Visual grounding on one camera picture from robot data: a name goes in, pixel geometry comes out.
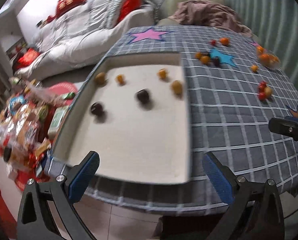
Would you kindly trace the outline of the dark round cherry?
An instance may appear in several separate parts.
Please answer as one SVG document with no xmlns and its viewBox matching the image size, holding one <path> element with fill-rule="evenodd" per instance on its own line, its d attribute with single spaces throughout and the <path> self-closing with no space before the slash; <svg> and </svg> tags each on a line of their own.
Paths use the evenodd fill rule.
<svg viewBox="0 0 298 240">
<path fill-rule="evenodd" d="M 102 116 L 104 114 L 103 103 L 101 103 L 101 102 L 93 103 L 90 107 L 90 112 L 92 115 Z"/>
</svg>

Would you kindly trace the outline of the dark heart-shaped cherry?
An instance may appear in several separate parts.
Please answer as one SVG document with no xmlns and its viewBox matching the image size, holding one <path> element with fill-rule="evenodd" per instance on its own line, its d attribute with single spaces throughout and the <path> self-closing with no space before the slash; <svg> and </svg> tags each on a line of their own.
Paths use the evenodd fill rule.
<svg viewBox="0 0 298 240">
<path fill-rule="evenodd" d="M 149 91 L 147 89 L 142 89 L 142 90 L 139 90 L 137 93 L 136 93 L 136 98 L 137 100 L 145 105 L 147 103 L 150 102 L 150 94 L 149 94 Z"/>
</svg>

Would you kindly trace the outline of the lone orange kumquat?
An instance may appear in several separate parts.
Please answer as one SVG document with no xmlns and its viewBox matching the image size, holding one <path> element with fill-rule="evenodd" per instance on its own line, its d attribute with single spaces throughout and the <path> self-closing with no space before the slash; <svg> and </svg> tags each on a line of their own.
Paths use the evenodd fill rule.
<svg viewBox="0 0 298 240">
<path fill-rule="evenodd" d="M 257 65 L 252 65 L 251 66 L 251 71 L 254 72 L 254 73 L 257 73 L 258 72 L 258 66 Z"/>
</svg>

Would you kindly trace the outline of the grey checked star tablecloth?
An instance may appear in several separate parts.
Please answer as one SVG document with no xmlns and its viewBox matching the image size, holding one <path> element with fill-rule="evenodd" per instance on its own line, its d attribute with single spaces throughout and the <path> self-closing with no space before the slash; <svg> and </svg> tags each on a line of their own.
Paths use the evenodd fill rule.
<svg viewBox="0 0 298 240">
<path fill-rule="evenodd" d="M 248 38 L 212 27 L 161 27 L 163 40 L 132 43 L 133 28 L 120 38 L 108 55 L 177 52 L 184 63 L 189 85 L 192 128 L 192 165 L 188 183 L 176 186 L 127 183 L 97 177 L 88 194 L 106 203 L 144 212 L 168 215 L 220 212 L 220 202 L 202 169 L 202 155 L 212 151 L 238 175 L 263 182 L 273 179 L 279 192 L 298 186 L 298 142 L 273 134 L 267 124 L 274 116 L 298 110 L 298 92 L 282 70 L 248 69 L 256 52 Z M 230 39 L 223 46 L 220 38 Z M 201 52 L 208 65 L 195 58 Z M 220 66 L 214 66 L 213 57 Z M 272 96 L 258 99 L 258 85 L 265 81 Z"/>
</svg>

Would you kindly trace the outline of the pile of snack bags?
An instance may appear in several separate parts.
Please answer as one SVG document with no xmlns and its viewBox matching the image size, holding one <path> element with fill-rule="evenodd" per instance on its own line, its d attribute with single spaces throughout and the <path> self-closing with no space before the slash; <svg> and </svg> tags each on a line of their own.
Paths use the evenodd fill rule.
<svg viewBox="0 0 298 240">
<path fill-rule="evenodd" d="M 9 82 L 14 93 L 0 112 L 0 157 L 15 170 L 30 172 L 51 146 L 51 114 L 66 100 L 34 80 Z"/>
</svg>

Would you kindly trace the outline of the dark cherry lower cluster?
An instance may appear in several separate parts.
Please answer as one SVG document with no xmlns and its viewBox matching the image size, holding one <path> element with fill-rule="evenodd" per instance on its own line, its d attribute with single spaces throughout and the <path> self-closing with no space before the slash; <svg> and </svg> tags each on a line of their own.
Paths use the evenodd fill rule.
<svg viewBox="0 0 298 240">
<path fill-rule="evenodd" d="M 213 57 L 212 58 L 212 62 L 213 62 L 213 64 L 214 64 L 214 66 L 216 66 L 216 67 L 219 67 L 220 66 L 220 59 L 219 59 L 219 57 Z"/>
</svg>

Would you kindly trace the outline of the orange kumquat lower cluster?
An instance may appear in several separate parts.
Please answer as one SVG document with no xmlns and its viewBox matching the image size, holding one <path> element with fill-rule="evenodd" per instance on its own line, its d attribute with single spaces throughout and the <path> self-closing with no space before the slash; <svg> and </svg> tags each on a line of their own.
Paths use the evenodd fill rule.
<svg viewBox="0 0 298 240">
<path fill-rule="evenodd" d="M 202 64 L 208 65 L 211 61 L 210 57 L 207 55 L 203 55 L 200 58 L 200 61 L 202 62 Z"/>
</svg>

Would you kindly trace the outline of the tan longan in tray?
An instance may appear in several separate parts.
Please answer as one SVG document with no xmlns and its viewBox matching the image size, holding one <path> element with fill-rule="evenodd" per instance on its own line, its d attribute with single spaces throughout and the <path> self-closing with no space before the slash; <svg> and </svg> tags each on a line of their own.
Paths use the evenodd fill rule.
<svg viewBox="0 0 298 240">
<path fill-rule="evenodd" d="M 172 89 L 172 91 L 173 91 L 173 93 L 175 95 L 182 95 L 182 93 L 183 93 L 183 85 L 182 85 L 181 81 L 174 80 L 171 83 L 171 89 Z"/>
</svg>

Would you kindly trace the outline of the green candy roll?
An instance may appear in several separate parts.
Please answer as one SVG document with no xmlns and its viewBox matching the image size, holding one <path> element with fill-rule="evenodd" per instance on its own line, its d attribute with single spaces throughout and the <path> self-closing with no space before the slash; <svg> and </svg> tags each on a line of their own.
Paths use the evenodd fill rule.
<svg viewBox="0 0 298 240">
<path fill-rule="evenodd" d="M 72 100 L 76 96 L 75 92 L 68 92 L 61 95 L 63 100 Z"/>
</svg>

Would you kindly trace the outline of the orange kumquat in tray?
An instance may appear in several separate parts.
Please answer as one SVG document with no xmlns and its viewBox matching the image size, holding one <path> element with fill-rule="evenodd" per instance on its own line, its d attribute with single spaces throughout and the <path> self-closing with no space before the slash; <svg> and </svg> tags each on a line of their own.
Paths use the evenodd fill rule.
<svg viewBox="0 0 298 240">
<path fill-rule="evenodd" d="M 162 79 L 162 80 L 167 79 L 167 75 L 168 75 L 167 69 L 161 68 L 158 71 L 157 75 L 158 75 L 159 79 Z"/>
</svg>

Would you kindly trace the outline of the brown longan far corner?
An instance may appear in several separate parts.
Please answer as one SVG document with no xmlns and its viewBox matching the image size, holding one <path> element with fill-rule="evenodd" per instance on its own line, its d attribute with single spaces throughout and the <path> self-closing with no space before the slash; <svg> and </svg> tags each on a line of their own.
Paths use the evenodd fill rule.
<svg viewBox="0 0 298 240">
<path fill-rule="evenodd" d="M 104 86 L 106 84 L 106 73 L 101 72 L 95 76 L 95 83 L 98 86 Z"/>
</svg>

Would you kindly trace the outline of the pink crumpled blanket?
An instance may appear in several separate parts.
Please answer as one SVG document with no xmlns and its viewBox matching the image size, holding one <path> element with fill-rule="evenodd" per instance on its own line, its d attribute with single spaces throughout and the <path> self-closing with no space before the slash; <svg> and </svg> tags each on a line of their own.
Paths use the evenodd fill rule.
<svg viewBox="0 0 298 240">
<path fill-rule="evenodd" d="M 169 19 L 181 25 L 214 27 L 252 37 L 251 29 L 241 23 L 236 11 L 221 3 L 209 0 L 190 0 L 178 3 Z"/>
</svg>

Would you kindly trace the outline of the small orange kumquat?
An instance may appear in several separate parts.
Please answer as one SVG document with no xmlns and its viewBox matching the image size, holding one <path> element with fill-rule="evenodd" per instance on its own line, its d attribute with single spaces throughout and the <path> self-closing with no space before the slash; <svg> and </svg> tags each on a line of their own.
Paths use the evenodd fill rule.
<svg viewBox="0 0 298 240">
<path fill-rule="evenodd" d="M 120 86 L 123 86 L 125 84 L 125 77 L 123 74 L 119 74 L 116 76 L 116 81 Z"/>
</svg>

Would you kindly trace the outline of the red pillow on sofa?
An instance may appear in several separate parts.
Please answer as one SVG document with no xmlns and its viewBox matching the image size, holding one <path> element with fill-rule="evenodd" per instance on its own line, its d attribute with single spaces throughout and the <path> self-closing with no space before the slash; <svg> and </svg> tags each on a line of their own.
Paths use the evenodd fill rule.
<svg viewBox="0 0 298 240">
<path fill-rule="evenodd" d="M 120 23 L 132 11 L 139 9 L 141 5 L 142 0 L 125 0 L 122 3 L 117 23 Z"/>
</svg>

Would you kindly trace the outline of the red embroidered wall pillow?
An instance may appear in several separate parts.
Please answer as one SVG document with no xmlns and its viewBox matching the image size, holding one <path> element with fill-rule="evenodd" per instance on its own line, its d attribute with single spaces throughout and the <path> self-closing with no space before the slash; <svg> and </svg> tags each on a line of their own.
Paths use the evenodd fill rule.
<svg viewBox="0 0 298 240">
<path fill-rule="evenodd" d="M 56 18 L 59 18 L 66 12 L 85 2 L 86 0 L 58 0 L 56 7 Z"/>
</svg>

